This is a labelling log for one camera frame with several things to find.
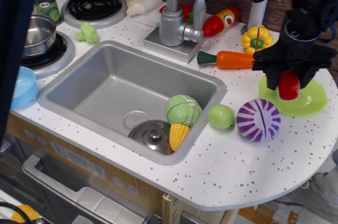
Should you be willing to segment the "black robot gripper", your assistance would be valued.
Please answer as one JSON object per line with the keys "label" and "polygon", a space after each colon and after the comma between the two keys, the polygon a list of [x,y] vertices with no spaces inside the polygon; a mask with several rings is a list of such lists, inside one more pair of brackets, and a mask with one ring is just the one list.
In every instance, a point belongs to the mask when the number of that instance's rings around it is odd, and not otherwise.
{"label": "black robot gripper", "polygon": [[321,68],[329,68],[337,55],[334,48],[320,44],[321,18],[296,11],[285,14],[278,41],[269,48],[254,53],[252,69],[263,71],[268,89],[276,90],[280,74],[291,69],[298,71],[300,88],[305,88]]}

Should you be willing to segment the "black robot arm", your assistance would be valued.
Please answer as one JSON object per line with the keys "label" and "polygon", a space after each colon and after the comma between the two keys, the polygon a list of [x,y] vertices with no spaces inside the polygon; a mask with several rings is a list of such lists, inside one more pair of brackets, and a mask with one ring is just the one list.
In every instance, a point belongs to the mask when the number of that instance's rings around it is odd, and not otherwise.
{"label": "black robot arm", "polygon": [[[265,0],[251,0],[261,3]],[[34,0],[1,0],[1,91],[12,94]],[[267,87],[287,92],[305,88],[335,50],[316,44],[337,21],[337,0],[292,0],[276,44],[253,55],[253,70],[267,77]]]}

